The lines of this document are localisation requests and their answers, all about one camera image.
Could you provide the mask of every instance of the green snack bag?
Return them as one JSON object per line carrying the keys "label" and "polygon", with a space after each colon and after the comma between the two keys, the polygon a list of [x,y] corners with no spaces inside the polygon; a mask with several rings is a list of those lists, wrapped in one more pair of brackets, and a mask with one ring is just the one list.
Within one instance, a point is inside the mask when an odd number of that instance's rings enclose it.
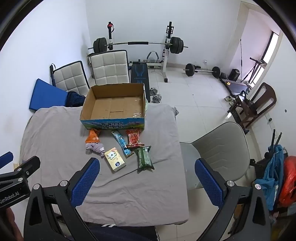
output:
{"label": "green snack bag", "polygon": [[151,146],[139,147],[136,148],[135,151],[138,153],[139,156],[139,167],[138,173],[146,170],[147,168],[151,168],[154,170],[154,166],[152,165],[151,159],[148,155]]}

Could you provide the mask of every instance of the dark wooden chair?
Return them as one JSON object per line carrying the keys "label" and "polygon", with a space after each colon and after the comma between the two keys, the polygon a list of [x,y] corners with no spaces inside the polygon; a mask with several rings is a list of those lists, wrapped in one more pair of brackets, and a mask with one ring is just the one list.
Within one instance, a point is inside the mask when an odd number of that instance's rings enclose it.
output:
{"label": "dark wooden chair", "polygon": [[[270,109],[276,103],[276,93],[274,92],[274,89],[270,85],[266,84],[265,82],[263,82],[260,85],[259,89],[255,93],[255,95],[252,97],[251,101],[253,102],[255,100],[255,98],[259,94],[260,90],[262,89],[262,87],[265,87],[266,90],[259,97],[259,99],[256,100],[256,102],[254,103],[255,107],[253,109],[251,109],[248,106],[248,104],[246,103],[246,101],[244,100],[244,98],[242,96],[237,96],[234,105],[231,106],[230,109],[228,110],[228,113],[229,113],[232,110],[235,110],[236,107],[242,108],[242,111],[240,112],[240,114],[242,114],[244,112],[246,117],[243,120],[241,120],[240,123],[238,123],[238,124],[243,129],[249,127],[259,116],[264,114],[268,109]],[[273,99],[273,102],[270,105],[268,105],[266,108],[264,108],[262,111],[257,113],[257,110],[260,107],[262,107],[263,105],[265,105],[270,99]]]}

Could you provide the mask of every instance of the blue tube package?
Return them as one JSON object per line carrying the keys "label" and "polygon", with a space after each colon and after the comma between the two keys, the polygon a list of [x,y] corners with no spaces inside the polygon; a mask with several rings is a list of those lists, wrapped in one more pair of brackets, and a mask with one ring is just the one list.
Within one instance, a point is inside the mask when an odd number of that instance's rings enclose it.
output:
{"label": "blue tube package", "polygon": [[118,131],[112,131],[112,134],[115,137],[115,139],[117,140],[117,142],[119,143],[119,145],[122,147],[123,152],[126,155],[126,157],[129,157],[132,154],[134,154],[133,151],[131,151],[130,149],[128,149],[126,147],[126,141],[123,139],[122,135]]}

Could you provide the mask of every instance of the gray bed sheet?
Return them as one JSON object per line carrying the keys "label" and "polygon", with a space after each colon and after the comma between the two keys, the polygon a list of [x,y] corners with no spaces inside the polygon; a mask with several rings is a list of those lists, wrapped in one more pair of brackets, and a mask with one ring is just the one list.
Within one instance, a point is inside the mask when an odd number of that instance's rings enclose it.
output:
{"label": "gray bed sheet", "polygon": [[[40,169],[29,178],[29,186],[43,187],[69,180],[95,157],[100,172],[77,211],[86,222],[117,226],[155,226],[184,223],[189,218],[186,181],[173,109],[165,104],[149,104],[140,141],[151,146],[149,156],[155,170],[137,173],[136,154],[125,158],[110,131],[99,138],[105,150],[116,147],[126,166],[113,172],[107,160],[86,154],[89,131],[81,124],[82,107],[39,109],[29,121],[21,145],[21,160],[38,156]],[[124,130],[120,131],[125,140]]]}

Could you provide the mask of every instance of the white office chair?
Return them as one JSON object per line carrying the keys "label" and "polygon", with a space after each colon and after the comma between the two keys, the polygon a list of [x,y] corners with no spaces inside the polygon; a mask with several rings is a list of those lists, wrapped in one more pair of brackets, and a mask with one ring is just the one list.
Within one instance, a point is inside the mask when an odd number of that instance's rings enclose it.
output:
{"label": "white office chair", "polygon": [[80,95],[87,95],[89,84],[86,79],[82,61],[76,61],[53,71],[53,86],[67,92],[74,91]]}
{"label": "white office chair", "polygon": [[236,181],[247,171],[250,163],[249,149],[242,128],[226,122],[192,143],[180,142],[184,161],[187,190],[203,188],[194,165],[203,158],[225,180]]}
{"label": "white office chair", "polygon": [[130,82],[126,50],[91,54],[89,58],[96,85]]}

